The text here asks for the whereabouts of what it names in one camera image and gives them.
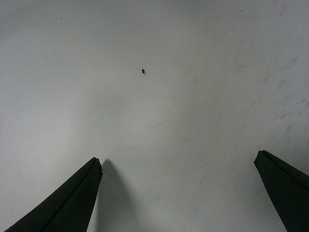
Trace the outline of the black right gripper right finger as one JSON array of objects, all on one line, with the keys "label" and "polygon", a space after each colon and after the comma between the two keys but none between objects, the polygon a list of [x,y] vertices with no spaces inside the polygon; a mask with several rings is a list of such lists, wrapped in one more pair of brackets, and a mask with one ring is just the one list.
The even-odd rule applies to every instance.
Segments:
[{"label": "black right gripper right finger", "polygon": [[265,150],[254,164],[286,230],[307,232],[309,176]]}]

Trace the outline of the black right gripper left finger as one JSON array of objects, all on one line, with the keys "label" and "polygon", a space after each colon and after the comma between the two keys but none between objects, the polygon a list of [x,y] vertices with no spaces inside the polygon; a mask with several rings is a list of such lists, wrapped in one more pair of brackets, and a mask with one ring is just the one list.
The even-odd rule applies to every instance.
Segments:
[{"label": "black right gripper left finger", "polygon": [[9,227],[8,232],[87,231],[102,177],[92,158],[43,202]]}]

